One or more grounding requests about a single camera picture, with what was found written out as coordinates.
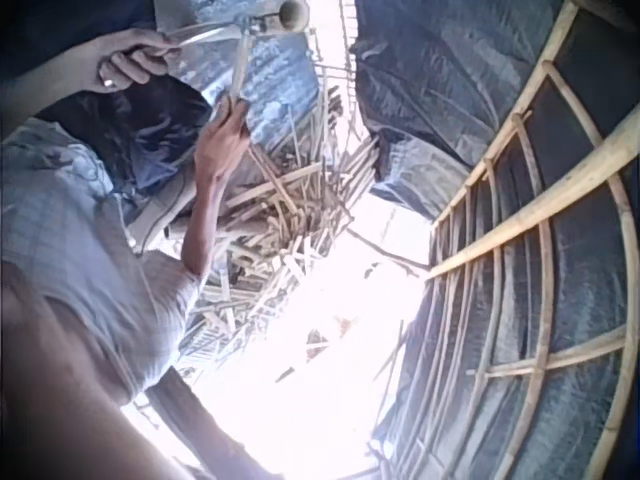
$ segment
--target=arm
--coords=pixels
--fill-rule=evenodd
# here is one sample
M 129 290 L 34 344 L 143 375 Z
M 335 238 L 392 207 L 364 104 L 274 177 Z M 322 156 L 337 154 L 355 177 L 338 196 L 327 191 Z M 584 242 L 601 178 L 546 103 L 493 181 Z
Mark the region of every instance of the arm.
M 166 74 L 164 56 L 173 54 L 169 50 L 173 46 L 160 33 L 125 30 L 70 48 L 7 82 L 0 92 L 2 139 L 29 117 L 74 93 L 115 92 L 133 82 L 146 83 L 151 75 Z
M 224 189 L 249 146 L 248 108 L 246 102 L 239 101 L 231 110 L 230 100 L 225 98 L 217 118 L 204 129 L 196 146 L 196 201 L 181 257 L 185 268 L 199 278 L 211 269 Z
M 3 448 L 18 478 L 189 480 L 107 397 L 44 297 L 13 265 L 2 270 Z

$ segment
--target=man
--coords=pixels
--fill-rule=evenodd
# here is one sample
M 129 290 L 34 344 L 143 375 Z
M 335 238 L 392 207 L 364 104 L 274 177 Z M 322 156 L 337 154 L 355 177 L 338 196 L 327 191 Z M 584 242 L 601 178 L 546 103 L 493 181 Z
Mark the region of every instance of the man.
M 209 273 L 224 189 L 249 144 L 248 105 L 223 100 L 201 134 L 181 260 L 136 257 L 102 162 L 57 124 L 30 117 L 80 90 L 105 93 L 166 74 L 174 51 L 156 32 L 119 32 L 3 87 L 2 393 L 15 444 L 29 438 L 24 452 L 46 457 L 34 466 L 66 478 L 183 478 L 117 406 L 175 358 Z M 69 451 L 85 456 L 65 470 L 59 459 L 68 456 L 59 454 Z

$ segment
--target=shirt sleeve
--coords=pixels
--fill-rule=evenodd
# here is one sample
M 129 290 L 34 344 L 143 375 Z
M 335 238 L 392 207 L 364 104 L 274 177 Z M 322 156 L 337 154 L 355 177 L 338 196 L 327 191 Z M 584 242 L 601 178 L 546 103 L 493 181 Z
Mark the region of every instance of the shirt sleeve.
M 149 290 L 154 302 L 166 315 L 186 319 L 202 292 L 206 278 L 189 272 L 182 262 L 158 250 L 142 257 Z

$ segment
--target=hand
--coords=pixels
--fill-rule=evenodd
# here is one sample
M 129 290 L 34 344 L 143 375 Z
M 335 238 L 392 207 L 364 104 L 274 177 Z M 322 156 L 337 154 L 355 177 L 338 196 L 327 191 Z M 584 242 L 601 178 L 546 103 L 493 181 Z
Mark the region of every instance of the hand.
M 124 30 L 67 50 L 60 55 L 57 69 L 75 82 L 76 91 L 115 92 L 134 82 L 147 83 L 151 75 L 165 75 L 166 59 L 178 53 L 176 45 L 152 30 Z
M 196 190 L 213 193 L 225 184 L 249 147 L 251 134 L 246 118 L 249 104 L 239 100 L 231 104 L 225 96 L 216 118 L 207 125 L 198 139 L 195 152 Z

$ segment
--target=bamboo ladder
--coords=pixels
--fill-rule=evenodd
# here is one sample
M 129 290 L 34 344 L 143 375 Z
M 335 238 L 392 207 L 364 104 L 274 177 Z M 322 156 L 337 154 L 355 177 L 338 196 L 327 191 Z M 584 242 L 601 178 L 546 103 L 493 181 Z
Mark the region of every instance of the bamboo ladder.
M 441 329 L 441 335 L 438 338 L 433 367 L 427 380 L 427 388 L 421 399 L 418 409 L 418 417 L 415 419 L 415 424 L 411 430 L 411 434 L 409 435 L 409 446 L 402 452 L 398 461 L 398 471 L 401 473 L 406 472 L 408 468 L 406 463 L 412 457 L 414 447 L 419 449 L 417 461 L 413 464 L 413 468 L 407 478 L 416 477 L 425 459 L 433 461 L 436 467 L 440 470 L 441 478 L 452 477 L 465 447 L 466 440 L 468 439 L 469 433 L 473 427 L 477 410 L 482 401 L 489 379 L 515 375 L 530 375 L 524 406 L 520 412 L 513 435 L 509 441 L 507 450 L 499 464 L 496 474 L 497 478 L 506 478 L 511 472 L 518 452 L 529 433 L 537 403 L 540 398 L 540 393 L 542 391 L 546 371 L 586 362 L 622 349 L 620 376 L 611 409 L 599 442 L 592 454 L 590 463 L 585 470 L 584 478 L 600 478 L 603 475 L 608 459 L 611 455 L 611 451 L 615 445 L 633 382 L 635 361 L 638 353 L 638 330 L 640 323 L 638 316 L 638 240 L 629 200 L 620 176 L 618 175 L 618 171 L 631 162 L 640 149 L 640 105 L 637 105 L 606 139 L 603 139 L 584 105 L 554 66 L 553 60 L 566 39 L 578 13 L 579 6 L 576 5 L 576 3 L 582 4 L 583 2 L 574 3 L 566 1 L 564 3 L 549 39 L 547 40 L 547 44 L 540 55 L 540 59 L 533 69 L 531 77 L 523 89 L 522 94 L 507 117 L 507 120 L 502 125 L 493 142 L 487 149 L 482 161 L 474 168 L 465 181 L 463 187 L 454 196 L 453 200 L 443 210 L 434 223 L 433 239 L 435 240 L 437 261 L 439 263 L 431 269 L 427 274 L 427 277 L 429 279 L 434 279 L 436 282 L 440 282 L 444 277 L 443 283 L 447 286 L 445 293 L 446 305 L 443 315 L 445 326 Z M 525 122 L 531 113 L 529 110 L 531 102 L 546 78 L 551 80 L 552 84 L 563 96 L 571 108 L 571 111 L 580 122 L 589 140 L 593 144 L 594 150 L 564 177 L 543 191 L 537 160 L 526 131 Z M 493 165 L 514 135 L 518 137 L 521 143 L 535 198 L 528 205 L 521 208 L 520 211 L 498 224 L 499 192 L 497 190 Z M 487 177 L 489 180 L 493 229 L 471 243 L 469 235 L 470 222 L 468 218 L 471 213 L 470 190 L 477 181 L 483 177 Z M 611 191 L 611 195 L 620 218 L 627 276 L 626 324 L 593 338 L 581 345 L 549 354 L 549 343 L 553 322 L 554 292 L 553 250 L 549 219 L 579 201 L 604 183 L 608 185 L 609 190 Z M 454 213 L 457 205 L 463 199 L 466 204 L 465 213 L 467 216 L 467 238 L 465 247 L 454 253 L 454 243 L 457 246 L 457 240 L 454 241 L 453 239 L 455 236 L 453 235 L 453 227 L 454 224 L 459 224 L 459 219 L 456 218 Z M 442 253 L 444 249 L 442 248 L 441 243 L 444 243 L 444 240 L 442 242 L 440 240 L 443 234 L 442 226 L 445 222 L 448 222 L 449 228 L 445 229 L 444 233 L 448 233 L 448 238 L 450 239 L 450 251 L 452 254 L 443 260 Z M 540 331 L 538 334 L 535 356 L 531 359 L 521 360 L 507 365 L 491 366 L 489 365 L 489 361 L 495 343 L 502 297 L 501 247 L 532 228 L 537 228 L 540 239 L 542 258 L 541 274 L 543 285 L 540 310 Z M 492 299 L 493 306 L 489 320 L 487 337 L 477 369 L 475 371 L 467 372 L 467 374 L 475 375 L 476 379 L 465 415 L 462 434 L 459 437 L 458 443 L 455 445 L 452 456 L 453 460 L 448 465 L 443 465 L 435 455 L 433 455 L 431 447 L 440 434 L 443 419 L 448 411 L 448 399 L 451 397 L 452 389 L 454 388 L 451 378 L 455 378 L 459 369 L 458 355 L 460 354 L 459 352 L 461 351 L 465 340 L 467 324 L 466 316 L 468 316 L 468 304 L 470 303 L 469 298 L 471 296 L 471 293 L 468 290 L 472 288 L 474 283 L 473 281 L 468 281 L 470 271 L 469 266 L 472 265 L 474 260 L 490 252 L 493 253 L 494 257 L 494 285 Z M 444 341 L 441 337 L 443 336 L 443 331 L 448 328 L 451 321 L 451 307 L 449 305 L 449 300 L 452 299 L 454 295 L 454 291 L 451 291 L 452 289 L 449 287 L 453 284 L 453 290 L 455 290 L 455 285 L 457 284 L 458 277 L 460 275 L 458 268 L 461 266 L 465 267 L 463 302 L 460 312 L 462 317 L 459 325 L 461 331 L 458 332 L 458 335 L 456 336 L 453 366 L 451 367 L 447 383 L 443 390 L 444 396 L 440 402 L 436 404 L 437 399 L 430 398 L 431 393 L 433 392 L 432 377 L 436 375 L 434 373 L 436 370 L 438 370 L 438 377 L 440 376 L 442 364 L 445 360 L 446 349 L 441 348 L 441 340 Z M 474 269 L 471 276 L 475 278 L 475 267 L 477 267 L 477 263 L 473 264 L 473 267 Z M 438 287 L 438 284 L 434 285 L 434 295 L 435 292 L 437 292 Z M 433 321 L 430 318 L 432 313 L 433 305 L 427 320 L 425 340 L 428 337 L 428 332 L 433 324 Z M 418 360 L 418 368 L 420 368 L 422 360 L 425 357 L 425 350 L 426 342 L 423 340 Z M 414 398 L 413 394 L 415 393 L 417 386 L 415 381 L 416 377 L 414 377 L 414 381 L 410 387 L 408 396 L 409 402 Z M 408 409 L 405 409 L 404 416 L 401 419 L 401 425 L 406 421 L 407 410 Z M 417 434 L 425 419 L 429 420 L 429 423 L 427 424 L 428 428 L 426 431 L 426 437 L 425 439 L 420 439 Z

